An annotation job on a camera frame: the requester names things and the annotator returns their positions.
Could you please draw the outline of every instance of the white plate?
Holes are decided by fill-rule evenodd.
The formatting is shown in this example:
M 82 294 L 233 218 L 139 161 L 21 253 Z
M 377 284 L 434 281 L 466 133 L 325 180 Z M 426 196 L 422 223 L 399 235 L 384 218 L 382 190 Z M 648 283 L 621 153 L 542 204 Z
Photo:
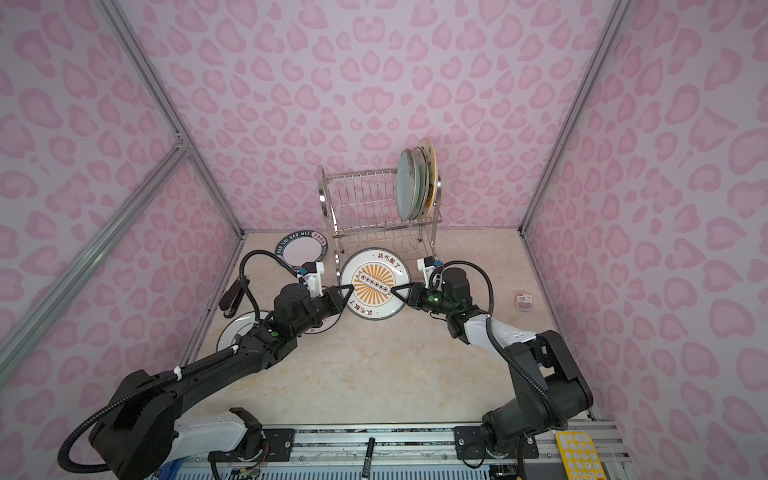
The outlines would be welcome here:
M 421 172 L 414 160 L 413 153 L 409 148 L 406 148 L 400 154 L 400 163 L 397 166 L 395 191 L 397 196 L 397 213 L 400 215 L 401 220 L 408 220 L 411 216 L 414 203 L 421 189 Z
M 429 174 L 427 173 L 427 160 L 424 158 L 424 152 L 421 148 L 414 148 L 411 153 L 413 154 L 413 164 L 419 174 L 416 176 L 419 182 L 416 189 L 416 195 L 413 197 L 413 204 L 411 205 L 411 213 L 408 216 L 409 220 L 415 219 L 419 212 L 421 212 L 422 205 L 424 204 L 424 196 L 427 192 L 427 183 L 429 182 Z
M 299 230 L 283 238 L 275 255 L 298 270 L 306 262 L 319 262 L 328 253 L 328 240 L 315 230 Z
M 269 312 L 261 310 L 259 312 L 259 318 L 265 319 Z M 248 312 L 245 315 L 238 316 L 232 320 L 227 328 L 219 336 L 219 343 L 216 344 L 216 351 L 219 352 L 232 346 L 235 343 L 235 335 L 243 336 L 248 333 L 248 330 L 253 328 L 253 324 L 256 323 L 256 316 L 253 312 Z
M 392 287 L 410 281 L 408 267 L 397 255 L 383 248 L 367 248 L 347 260 L 339 285 L 355 286 L 346 304 L 352 313 L 368 320 L 384 320 L 405 305 L 392 295 Z

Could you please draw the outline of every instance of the plate rim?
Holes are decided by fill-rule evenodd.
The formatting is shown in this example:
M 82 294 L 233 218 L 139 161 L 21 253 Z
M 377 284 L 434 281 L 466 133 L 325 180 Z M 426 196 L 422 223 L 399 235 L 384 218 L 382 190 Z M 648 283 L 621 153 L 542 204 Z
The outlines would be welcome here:
M 424 155 L 424 151 L 421 148 L 416 147 L 414 149 L 411 149 L 411 152 L 416 152 L 416 151 L 418 151 L 421 154 L 421 157 L 419 157 L 418 154 L 413 154 L 413 164 L 414 164 L 415 170 L 418 172 L 416 176 L 417 177 L 422 176 L 421 166 L 423 164 L 424 165 L 423 174 L 425 178 L 417 179 L 418 180 L 416 182 L 417 191 L 414 193 L 414 196 L 413 196 L 413 202 L 411 203 L 411 212 L 408 215 L 408 220 L 415 220 L 421 213 L 422 205 L 424 203 L 424 197 L 426 196 L 426 193 L 427 193 L 426 192 L 427 186 L 425 184 L 425 179 L 429 180 L 429 173 L 427 172 L 426 155 Z
M 326 254 L 328 254 L 328 239 L 326 238 L 325 235 L 323 235 L 322 232 L 319 232 L 317 230 L 310 230 L 310 229 L 297 230 L 295 232 L 288 233 L 285 237 L 283 237 L 282 240 L 277 242 L 277 245 L 275 246 L 275 251 L 274 251 L 275 255 L 277 255 L 283 262 L 288 263 L 288 260 L 286 260 L 285 257 L 283 256 L 283 252 L 285 251 L 288 244 L 297 238 L 304 238 L 304 237 L 314 238 L 312 233 L 317 233 L 323 238 L 323 240 L 326 241 L 325 243 L 322 243 L 318 240 L 318 243 L 320 244 L 320 255 L 319 257 L 317 257 L 315 261 L 316 262 L 321 261 L 323 258 L 326 257 Z M 301 265 L 291 265 L 290 263 L 288 264 L 296 270 L 301 268 Z
M 226 331 L 227 331 L 227 329 L 228 329 L 228 328 L 230 328 L 230 326 L 231 326 L 233 323 L 235 323 L 237 320 L 239 320 L 239 319 L 243 318 L 244 316 L 250 315 L 251 313 L 255 313 L 255 310 L 251 310 L 250 312 L 245 312 L 243 315 L 240 315 L 240 316 L 238 316 L 236 319 L 233 319 L 232 321 L 230 321 L 230 322 L 227 324 L 227 326 L 225 326 L 225 327 L 224 327 L 224 330 L 221 330 L 221 333 L 219 334 L 219 339 L 216 341 L 216 351 L 217 351 L 217 352 L 220 352 L 220 351 L 221 351 L 221 350 L 219 350 L 219 344 L 221 343 L 221 337 L 223 337 L 223 336 L 224 336 L 224 332 L 226 332 Z M 269 314 L 270 314 L 270 311 L 269 311 L 269 310 L 259 310 L 259 318 L 260 318 L 261 320 L 265 319 L 265 318 L 266 318 L 266 316 L 267 316 L 267 315 L 269 315 Z
M 417 182 L 416 182 L 416 175 L 417 175 L 417 173 L 416 172 L 418 170 L 416 169 L 415 163 L 413 161 L 413 150 L 411 150 L 410 148 L 404 148 L 403 151 L 400 152 L 400 159 L 398 160 L 398 164 L 397 164 L 396 180 L 398 180 L 400 178 L 400 166 L 402 165 L 402 154 L 404 154 L 404 153 L 408 154 L 407 158 L 408 158 L 409 166 L 411 167 L 411 169 L 414 170 L 414 174 L 413 174 L 414 181 L 413 181 L 413 183 L 414 183 L 414 188 L 415 188 L 415 186 L 417 184 Z M 408 220 L 408 216 L 410 215 L 411 210 L 408 210 L 406 212 L 406 216 L 403 217 L 402 212 L 400 211 L 400 202 L 398 201 L 399 200 L 399 197 L 398 197 L 398 191 L 399 191 L 398 190 L 398 186 L 399 186 L 399 182 L 396 181 L 396 183 L 395 183 L 395 204 L 397 206 L 397 214 L 400 216 L 400 220 Z M 413 197 L 414 196 L 415 196 L 415 190 L 413 192 L 413 196 L 411 197 L 411 202 L 410 202 L 410 208 L 411 209 L 413 208 Z
M 344 262 L 344 266 L 342 266 L 342 268 L 341 268 L 341 274 L 339 275 L 339 285 L 342 285 L 341 279 L 344 276 L 344 270 L 345 270 L 346 266 L 349 264 L 349 261 L 351 259 L 353 259 L 354 257 L 356 257 L 357 255 L 359 255 L 360 253 L 365 252 L 367 250 L 381 250 L 381 251 L 390 253 L 390 254 L 394 255 L 395 257 L 397 257 L 398 260 L 400 260 L 400 263 L 402 264 L 402 266 L 405 267 L 405 269 L 406 269 L 406 274 L 408 275 L 408 282 L 411 281 L 411 270 L 408 268 L 408 265 L 406 265 L 406 262 L 402 258 L 400 258 L 400 255 L 398 255 L 397 253 L 395 253 L 395 252 L 393 252 L 391 250 L 388 250 L 386 248 L 368 247 L 368 248 L 364 248 L 362 250 L 359 250 L 359 251 L 355 252 L 352 256 L 350 256 L 348 259 L 346 259 L 346 262 Z M 349 306 L 349 302 L 345 303 L 344 308 L 349 309 L 349 311 L 352 312 L 355 316 L 358 316 L 358 317 L 360 317 L 362 319 L 365 319 L 365 320 L 368 320 L 368 321 L 371 321 L 371 322 L 379 322 L 380 320 L 386 320 L 386 319 L 394 317 L 395 315 L 400 313 L 400 311 L 403 309 L 403 307 L 406 306 L 406 303 L 403 302 L 402 300 L 400 300 L 398 298 L 396 298 L 396 300 L 398 300 L 401 303 L 400 307 L 396 311 L 394 311 L 391 314 L 389 314 L 388 316 L 385 316 L 385 317 L 380 318 L 380 319 L 372 319 L 372 318 L 369 318 L 367 316 L 360 315 L 359 313 L 355 312 L 355 310 L 353 310 L 352 307 Z
M 438 173 L 437 173 L 437 155 L 435 155 L 435 146 L 432 145 L 432 141 L 429 140 L 427 137 L 422 138 L 419 141 L 419 144 L 417 145 L 417 148 L 421 148 L 422 152 L 424 151 L 424 147 L 429 146 L 429 150 L 432 152 L 432 155 L 430 157 L 432 158 L 432 172 L 429 175 L 430 180 L 432 181 L 432 198 L 429 199 L 430 201 L 427 203 L 424 203 L 424 212 L 419 212 L 418 218 L 427 218 L 429 214 L 432 212 L 432 208 L 435 205 L 435 201 L 437 200 L 437 188 L 438 188 Z

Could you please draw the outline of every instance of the orange sunburst pattern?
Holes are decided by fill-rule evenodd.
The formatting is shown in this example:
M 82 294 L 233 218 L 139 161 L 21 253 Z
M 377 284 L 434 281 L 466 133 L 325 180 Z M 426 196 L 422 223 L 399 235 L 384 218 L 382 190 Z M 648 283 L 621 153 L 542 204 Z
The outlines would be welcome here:
M 360 274 L 370 277 L 375 281 L 386 286 L 386 293 L 383 293 L 382 288 L 376 288 L 374 285 L 370 285 L 365 280 L 361 280 Z M 395 277 L 392 272 L 380 263 L 371 263 L 365 265 L 355 273 L 355 279 L 353 281 L 355 285 L 355 296 L 357 300 L 370 306 L 379 306 L 387 302 L 390 297 L 390 289 L 395 285 Z

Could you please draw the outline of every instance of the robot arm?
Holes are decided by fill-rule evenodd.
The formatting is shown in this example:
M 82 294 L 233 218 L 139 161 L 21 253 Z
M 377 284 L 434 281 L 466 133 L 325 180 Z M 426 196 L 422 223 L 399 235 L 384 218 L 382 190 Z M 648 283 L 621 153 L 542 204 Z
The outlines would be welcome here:
M 542 400 L 542 391 L 565 418 L 592 405 L 591 391 L 559 334 L 525 332 L 490 319 L 472 303 L 466 274 L 459 268 L 443 269 L 439 286 L 428 287 L 437 266 L 439 263 L 430 258 L 419 261 L 426 282 L 399 286 L 392 293 L 418 310 L 445 314 L 453 338 L 492 353 L 501 348 L 518 364 L 513 368 L 506 358 L 515 398 L 483 416 L 481 432 L 487 450 L 506 455 L 522 435 L 557 425 L 551 404 Z M 263 451 L 261 424 L 244 409 L 192 419 L 180 417 L 224 386 L 275 365 L 296 348 L 298 336 L 343 311 L 353 286 L 322 290 L 322 264 L 315 269 L 306 267 L 302 272 L 306 285 L 286 285 L 274 301 L 273 313 L 240 337 L 231 347 L 233 353 L 218 352 L 173 372 L 150 376 L 139 370 L 125 377 L 110 405 L 94 415 L 96 420 L 84 422 L 65 440 L 59 465 L 75 473 L 111 470 L 120 480 L 140 480 L 166 462 L 196 453 L 231 452 L 231 458 L 242 461 L 257 457 Z M 407 297 L 398 293 L 406 288 Z M 539 365 L 553 367 L 554 373 L 545 378 Z M 192 373 L 184 376 L 183 372 Z M 162 379 L 170 381 L 147 389 Z M 111 408 L 120 401 L 117 408 Z M 69 449 L 90 425 L 94 428 L 89 442 L 106 463 L 88 468 L 73 463 Z
M 392 293 L 417 310 L 445 314 L 451 337 L 495 355 L 504 350 L 515 397 L 483 416 L 481 430 L 489 452 L 507 455 L 523 435 L 562 426 L 558 425 L 562 419 L 567 421 L 592 406 L 592 391 L 559 333 L 526 332 L 492 319 L 472 302 L 469 281 L 460 268 L 442 269 L 438 286 L 431 288 L 437 266 L 431 257 L 420 260 L 426 283 L 397 286 Z M 405 289 L 407 297 L 399 293 Z M 540 366 L 553 368 L 554 373 L 544 377 Z
M 121 480 L 146 478 L 164 463 L 194 453 L 234 450 L 237 458 L 250 460 L 260 450 L 261 424 L 247 411 L 231 409 L 223 415 L 189 420 L 180 417 L 223 387 L 288 356 L 296 348 L 299 335 L 342 312 L 346 304 L 344 289 L 351 292 L 351 286 L 331 286 L 323 295 L 311 298 L 306 286 L 286 285 L 275 299 L 273 315 L 242 336 L 237 346 L 231 347 L 236 350 L 233 355 L 170 385 L 158 386 L 104 415 L 94 425 L 89 442 Z M 187 368 L 211 363 L 221 353 Z M 110 403 L 171 373 L 131 373 L 118 386 Z

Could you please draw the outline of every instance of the pink leopard print wallpaper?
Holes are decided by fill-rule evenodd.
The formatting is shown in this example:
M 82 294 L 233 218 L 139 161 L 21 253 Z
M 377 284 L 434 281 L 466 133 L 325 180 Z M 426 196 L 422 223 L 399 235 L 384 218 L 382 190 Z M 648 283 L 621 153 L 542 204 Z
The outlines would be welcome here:
M 531 240 L 641 478 L 768 476 L 768 2 L 643 0 Z
M 58 467 L 61 442 L 128 373 L 179 363 L 233 242 L 183 164 L 0 392 L 0 477 L 89 478 Z M 101 463 L 84 439 L 72 458 Z
M 246 228 L 319 227 L 317 165 L 435 144 L 447 225 L 516 226 L 612 0 L 121 2 Z
M 0 6 L 0 345 L 170 150 L 88 0 Z

